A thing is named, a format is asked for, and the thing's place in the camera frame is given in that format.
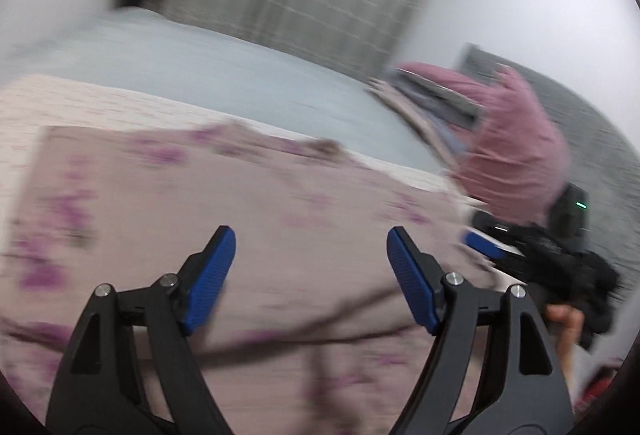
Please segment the right hand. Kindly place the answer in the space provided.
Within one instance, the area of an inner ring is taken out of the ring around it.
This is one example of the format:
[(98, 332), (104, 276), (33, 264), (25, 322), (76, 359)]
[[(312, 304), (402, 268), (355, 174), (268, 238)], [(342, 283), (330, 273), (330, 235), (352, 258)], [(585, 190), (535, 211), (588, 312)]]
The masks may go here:
[(574, 369), (573, 351), (582, 336), (584, 314), (579, 309), (568, 305), (547, 305), (546, 318), (559, 327), (559, 333), (556, 334), (555, 350), (566, 384), (570, 385)]

